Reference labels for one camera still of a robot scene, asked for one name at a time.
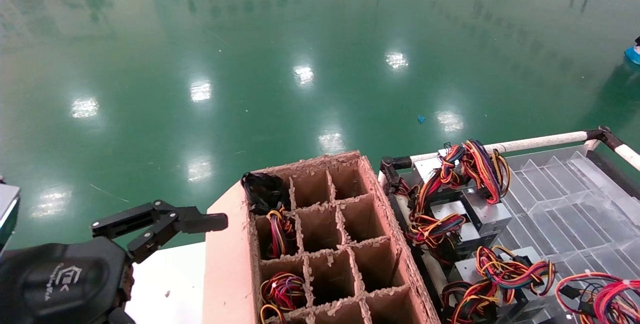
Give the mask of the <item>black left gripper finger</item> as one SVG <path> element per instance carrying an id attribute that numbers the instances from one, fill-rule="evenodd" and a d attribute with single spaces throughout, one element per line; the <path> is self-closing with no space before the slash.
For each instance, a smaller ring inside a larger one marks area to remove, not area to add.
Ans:
<path id="1" fill-rule="evenodd" d="M 196 207 L 153 207 L 145 215 L 144 233 L 128 244 L 131 261 L 141 264 L 179 233 L 197 234 L 226 229 L 224 213 L 202 214 Z"/>

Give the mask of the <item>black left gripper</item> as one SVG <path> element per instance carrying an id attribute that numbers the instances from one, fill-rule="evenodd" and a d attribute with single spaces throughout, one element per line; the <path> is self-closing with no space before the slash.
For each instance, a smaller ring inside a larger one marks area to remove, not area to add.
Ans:
<path id="1" fill-rule="evenodd" d="M 149 227 L 177 208 L 151 201 L 96 220 L 87 242 L 7 250 L 0 266 L 2 323 L 133 323 L 129 255 L 109 239 Z"/>

